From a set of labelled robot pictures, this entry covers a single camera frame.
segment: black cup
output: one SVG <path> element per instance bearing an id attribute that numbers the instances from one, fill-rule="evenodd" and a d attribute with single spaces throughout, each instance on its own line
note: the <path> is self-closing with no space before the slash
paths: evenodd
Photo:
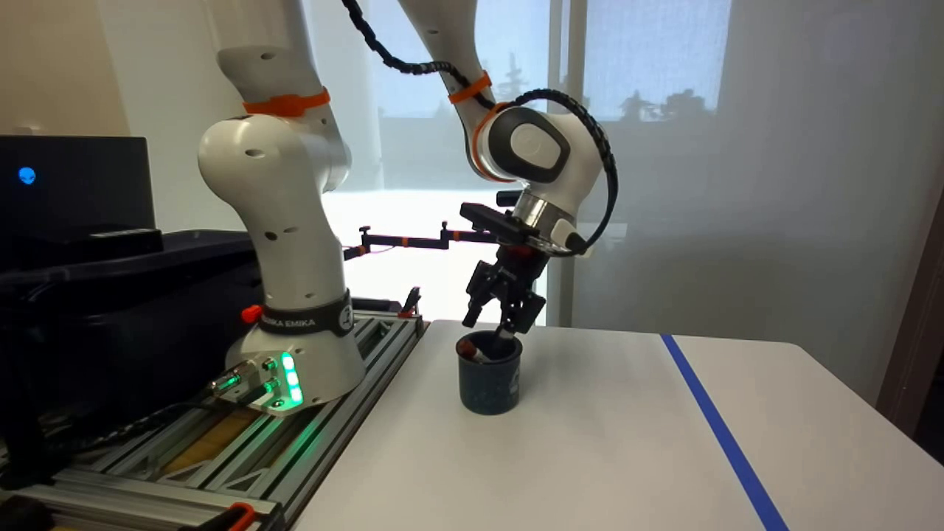
<path id="1" fill-rule="evenodd" d="M 515 337 L 478 330 L 458 340 L 455 352 L 459 357 L 459 399 L 468 410 L 499 416 L 520 404 L 523 342 Z"/>

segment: computer monitor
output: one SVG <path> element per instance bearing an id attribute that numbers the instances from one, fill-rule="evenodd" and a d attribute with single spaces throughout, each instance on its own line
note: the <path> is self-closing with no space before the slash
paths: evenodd
<path id="1" fill-rule="evenodd" d="M 92 234 L 122 230 L 152 230 L 144 140 L 0 135 L 0 253 L 5 262 L 17 262 L 14 253 L 34 241 L 71 247 Z"/>

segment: white table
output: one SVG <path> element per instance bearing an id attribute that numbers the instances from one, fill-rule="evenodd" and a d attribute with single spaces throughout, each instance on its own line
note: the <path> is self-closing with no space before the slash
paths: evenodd
<path id="1" fill-rule="evenodd" d="M 301 531 L 776 528 L 655 333 L 523 337 L 523 402 L 474 416 L 437 323 Z M 788 528 L 942 531 L 944 469 L 797 345 L 675 340 Z"/>

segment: blue tape line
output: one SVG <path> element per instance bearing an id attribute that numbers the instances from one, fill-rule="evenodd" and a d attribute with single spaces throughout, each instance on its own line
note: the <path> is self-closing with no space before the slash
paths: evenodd
<path id="1" fill-rule="evenodd" d="M 683 352 L 678 348 L 675 337 L 660 333 L 660 342 L 670 348 L 691 396 L 695 399 L 709 427 L 713 432 L 713 439 L 720 442 L 720 448 L 726 452 L 750 504 L 754 507 L 754 513 L 762 517 L 766 531 L 784 531 L 788 523 L 779 517 L 772 498 L 766 497 L 762 479 L 754 476 L 754 469 L 750 467 L 747 454 L 740 452 L 734 435 L 728 432 L 726 418 L 717 414 L 709 389 L 701 387 L 700 374 L 691 370 Z"/>

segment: gray wall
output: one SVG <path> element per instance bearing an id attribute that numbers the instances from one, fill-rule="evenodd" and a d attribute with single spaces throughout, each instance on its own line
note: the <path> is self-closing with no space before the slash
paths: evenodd
<path id="1" fill-rule="evenodd" d="M 942 196 L 942 26 L 942 0 L 734 0 L 717 116 L 610 126 L 626 196 L 573 326 L 788 340 L 877 399 Z"/>

